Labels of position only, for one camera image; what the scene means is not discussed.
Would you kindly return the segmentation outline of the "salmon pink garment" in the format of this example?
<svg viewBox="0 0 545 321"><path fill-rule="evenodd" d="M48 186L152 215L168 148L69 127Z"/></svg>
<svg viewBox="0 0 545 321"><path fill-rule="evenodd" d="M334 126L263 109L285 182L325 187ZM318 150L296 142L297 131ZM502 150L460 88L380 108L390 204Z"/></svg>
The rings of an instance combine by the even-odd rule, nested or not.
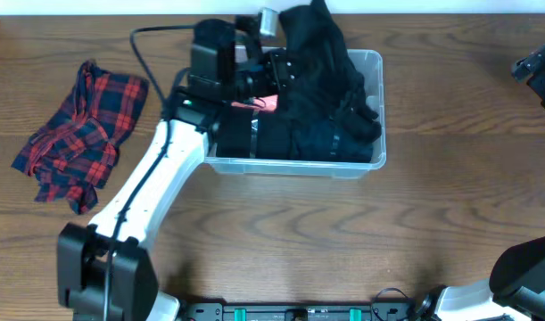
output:
<svg viewBox="0 0 545 321"><path fill-rule="evenodd" d="M278 95L252 97L242 101L234 101L232 107L253 109L256 111L273 112L277 108Z"/></svg>

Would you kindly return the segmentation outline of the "black garment with grey stripe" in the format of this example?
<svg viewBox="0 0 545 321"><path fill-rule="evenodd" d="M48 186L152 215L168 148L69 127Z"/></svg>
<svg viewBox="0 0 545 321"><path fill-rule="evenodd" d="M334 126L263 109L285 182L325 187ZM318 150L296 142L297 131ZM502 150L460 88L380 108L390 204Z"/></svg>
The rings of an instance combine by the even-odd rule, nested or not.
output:
<svg viewBox="0 0 545 321"><path fill-rule="evenodd" d="M296 160L300 156L292 123L271 112L231 109L220 122L215 143L220 158Z"/></svg>

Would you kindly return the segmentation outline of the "dark navy garment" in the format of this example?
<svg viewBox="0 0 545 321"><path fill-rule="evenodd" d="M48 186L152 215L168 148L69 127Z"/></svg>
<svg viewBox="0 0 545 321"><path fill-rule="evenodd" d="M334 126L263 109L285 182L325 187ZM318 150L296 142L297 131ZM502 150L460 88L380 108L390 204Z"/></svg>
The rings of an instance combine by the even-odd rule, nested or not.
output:
<svg viewBox="0 0 545 321"><path fill-rule="evenodd" d="M296 161L369 163L372 144L360 144L332 120L292 131L290 158Z"/></svg>

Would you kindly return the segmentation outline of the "red navy plaid shirt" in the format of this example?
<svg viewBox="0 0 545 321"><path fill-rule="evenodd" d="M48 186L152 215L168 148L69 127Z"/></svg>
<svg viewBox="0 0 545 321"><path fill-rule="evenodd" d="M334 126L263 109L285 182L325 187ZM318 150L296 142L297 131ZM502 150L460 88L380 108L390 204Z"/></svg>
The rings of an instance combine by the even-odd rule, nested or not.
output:
<svg viewBox="0 0 545 321"><path fill-rule="evenodd" d="M78 215L97 203L145 107L149 82L83 62L71 92L12 163L38 181L36 202L64 199Z"/></svg>

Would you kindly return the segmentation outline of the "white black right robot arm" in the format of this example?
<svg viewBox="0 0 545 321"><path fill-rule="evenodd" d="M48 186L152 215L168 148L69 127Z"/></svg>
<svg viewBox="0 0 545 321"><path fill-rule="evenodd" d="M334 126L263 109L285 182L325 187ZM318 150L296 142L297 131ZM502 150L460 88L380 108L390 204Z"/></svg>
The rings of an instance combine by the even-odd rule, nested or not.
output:
<svg viewBox="0 0 545 321"><path fill-rule="evenodd" d="M511 75L545 109L545 45L517 61ZM545 236L504 251L487 280L428 293L410 319L545 320Z"/></svg>

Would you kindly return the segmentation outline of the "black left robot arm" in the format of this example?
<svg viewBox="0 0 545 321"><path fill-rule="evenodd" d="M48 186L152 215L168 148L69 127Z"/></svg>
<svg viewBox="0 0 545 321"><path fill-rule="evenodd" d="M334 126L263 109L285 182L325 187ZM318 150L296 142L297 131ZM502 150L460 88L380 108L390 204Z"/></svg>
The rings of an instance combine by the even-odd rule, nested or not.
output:
<svg viewBox="0 0 545 321"><path fill-rule="evenodd" d="M234 107L261 107L289 82L285 54L264 53L278 14L265 8L233 21L195 23L190 64L162 95L161 120L144 157L114 199L57 242L58 299L77 320L175 320L180 302L163 292L150 258L186 180L205 161Z"/></svg>

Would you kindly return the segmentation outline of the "clear plastic storage bin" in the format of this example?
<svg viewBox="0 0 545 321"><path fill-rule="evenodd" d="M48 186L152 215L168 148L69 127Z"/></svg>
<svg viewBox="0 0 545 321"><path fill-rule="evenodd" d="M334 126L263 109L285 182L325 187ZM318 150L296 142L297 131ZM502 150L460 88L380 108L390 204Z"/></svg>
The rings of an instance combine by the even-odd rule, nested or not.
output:
<svg viewBox="0 0 545 321"><path fill-rule="evenodd" d="M378 121L385 125L384 106L384 60L375 50L350 49L348 55L356 70L364 79L367 105L378 113ZM371 161L322 162L300 160L263 160L242 158L219 158L212 149L205 163L219 174L262 174L280 176L307 176L360 179L368 172L381 169L387 160L386 134L373 142Z"/></svg>

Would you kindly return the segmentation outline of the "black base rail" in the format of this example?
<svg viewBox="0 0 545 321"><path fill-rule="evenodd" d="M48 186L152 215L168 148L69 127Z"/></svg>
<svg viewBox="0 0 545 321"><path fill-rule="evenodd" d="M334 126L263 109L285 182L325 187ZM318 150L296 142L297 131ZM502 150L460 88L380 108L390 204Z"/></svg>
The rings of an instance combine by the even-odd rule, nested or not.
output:
<svg viewBox="0 0 545 321"><path fill-rule="evenodd" d="M344 303L188 302L177 321L420 321L431 320L413 300L383 299Z"/></svg>

